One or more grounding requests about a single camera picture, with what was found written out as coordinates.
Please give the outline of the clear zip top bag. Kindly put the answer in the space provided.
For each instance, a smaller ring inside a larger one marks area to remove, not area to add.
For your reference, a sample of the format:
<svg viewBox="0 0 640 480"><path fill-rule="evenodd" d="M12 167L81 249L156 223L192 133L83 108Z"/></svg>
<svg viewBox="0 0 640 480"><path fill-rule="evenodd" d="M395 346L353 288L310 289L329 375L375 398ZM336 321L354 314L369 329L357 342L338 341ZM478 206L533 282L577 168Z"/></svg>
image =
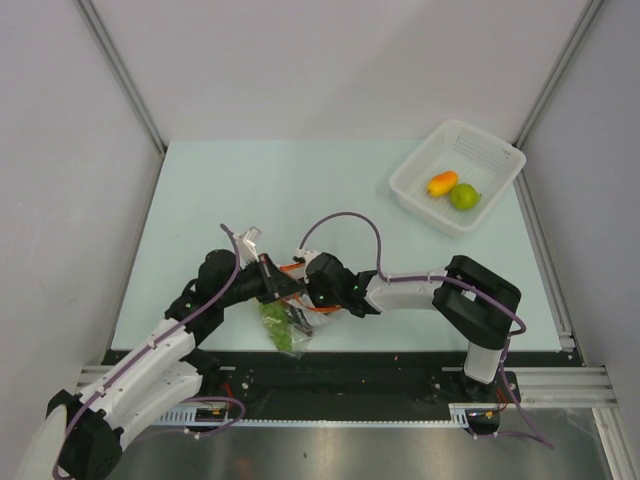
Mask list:
<svg viewBox="0 0 640 480"><path fill-rule="evenodd" d="M300 358L318 331L345 313L338 306L316 306L307 293L296 293L269 304L258 303L258 311L275 349L291 358Z"/></svg>

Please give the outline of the green fake grapes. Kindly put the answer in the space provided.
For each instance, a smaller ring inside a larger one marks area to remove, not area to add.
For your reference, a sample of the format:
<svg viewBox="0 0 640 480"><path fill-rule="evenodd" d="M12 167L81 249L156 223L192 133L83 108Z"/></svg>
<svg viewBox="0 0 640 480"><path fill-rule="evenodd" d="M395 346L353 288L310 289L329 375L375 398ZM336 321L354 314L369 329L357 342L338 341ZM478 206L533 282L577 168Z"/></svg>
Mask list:
<svg viewBox="0 0 640 480"><path fill-rule="evenodd" d="M260 306L263 326L280 352L293 352L293 336L290 324L288 305L283 302L273 302Z"/></svg>

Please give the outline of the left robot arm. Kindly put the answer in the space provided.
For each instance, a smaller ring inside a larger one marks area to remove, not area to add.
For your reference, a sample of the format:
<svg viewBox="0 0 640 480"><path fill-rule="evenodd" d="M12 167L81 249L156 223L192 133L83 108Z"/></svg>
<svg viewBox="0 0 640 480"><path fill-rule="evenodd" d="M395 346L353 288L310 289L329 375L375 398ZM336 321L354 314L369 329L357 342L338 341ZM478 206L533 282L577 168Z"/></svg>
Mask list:
<svg viewBox="0 0 640 480"><path fill-rule="evenodd" d="M221 376L199 346L221 325L225 309L253 299L269 304L303 291L302 266L278 266L266 254L207 254L196 278L139 347L80 392L61 390L51 398L17 478L107 478L127 447L163 413L219 392Z"/></svg>

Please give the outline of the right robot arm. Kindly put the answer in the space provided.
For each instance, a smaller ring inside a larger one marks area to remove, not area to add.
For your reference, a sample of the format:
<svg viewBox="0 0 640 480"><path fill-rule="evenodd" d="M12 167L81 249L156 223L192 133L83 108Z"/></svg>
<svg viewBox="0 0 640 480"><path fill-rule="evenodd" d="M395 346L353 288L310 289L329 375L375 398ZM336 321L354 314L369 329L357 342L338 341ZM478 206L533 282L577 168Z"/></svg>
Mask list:
<svg viewBox="0 0 640 480"><path fill-rule="evenodd" d="M511 338L526 332L516 314L522 298L517 287L464 255L440 270L391 276L379 269L354 273L329 253L300 254L315 307L337 307L360 318L396 310L438 312L468 341L463 394L475 402L490 400Z"/></svg>

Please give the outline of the orange fake mango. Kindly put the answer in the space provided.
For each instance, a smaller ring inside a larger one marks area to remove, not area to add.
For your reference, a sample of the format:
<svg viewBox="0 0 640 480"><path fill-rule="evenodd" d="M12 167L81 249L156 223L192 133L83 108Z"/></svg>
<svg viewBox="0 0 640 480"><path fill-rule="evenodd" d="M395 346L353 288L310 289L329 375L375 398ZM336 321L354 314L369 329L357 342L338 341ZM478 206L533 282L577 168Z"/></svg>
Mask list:
<svg viewBox="0 0 640 480"><path fill-rule="evenodd" d="M455 171L442 172L429 180L426 192L433 198L440 198L449 194L457 185L459 176Z"/></svg>

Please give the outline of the brown fake fig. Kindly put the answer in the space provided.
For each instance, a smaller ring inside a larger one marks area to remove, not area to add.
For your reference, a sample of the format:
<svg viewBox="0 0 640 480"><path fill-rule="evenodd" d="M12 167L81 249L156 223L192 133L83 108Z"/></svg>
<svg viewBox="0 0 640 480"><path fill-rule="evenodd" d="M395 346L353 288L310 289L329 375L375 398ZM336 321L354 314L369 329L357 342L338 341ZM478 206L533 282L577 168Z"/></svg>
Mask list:
<svg viewBox="0 0 640 480"><path fill-rule="evenodd" d="M302 333L304 333L307 336L313 335L313 327L309 324L303 310L290 306L289 314L291 317L291 321L293 322L293 324L296 326L298 330L300 330Z"/></svg>

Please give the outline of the green fake pear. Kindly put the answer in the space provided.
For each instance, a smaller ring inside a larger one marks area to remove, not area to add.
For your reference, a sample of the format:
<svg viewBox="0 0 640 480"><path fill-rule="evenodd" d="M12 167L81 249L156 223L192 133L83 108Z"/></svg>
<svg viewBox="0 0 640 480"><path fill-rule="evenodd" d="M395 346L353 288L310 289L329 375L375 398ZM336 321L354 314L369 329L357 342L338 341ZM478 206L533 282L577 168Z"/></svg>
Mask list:
<svg viewBox="0 0 640 480"><path fill-rule="evenodd" d="M473 209L479 203L481 194L472 185L459 183L450 190L448 197L454 208L466 211Z"/></svg>

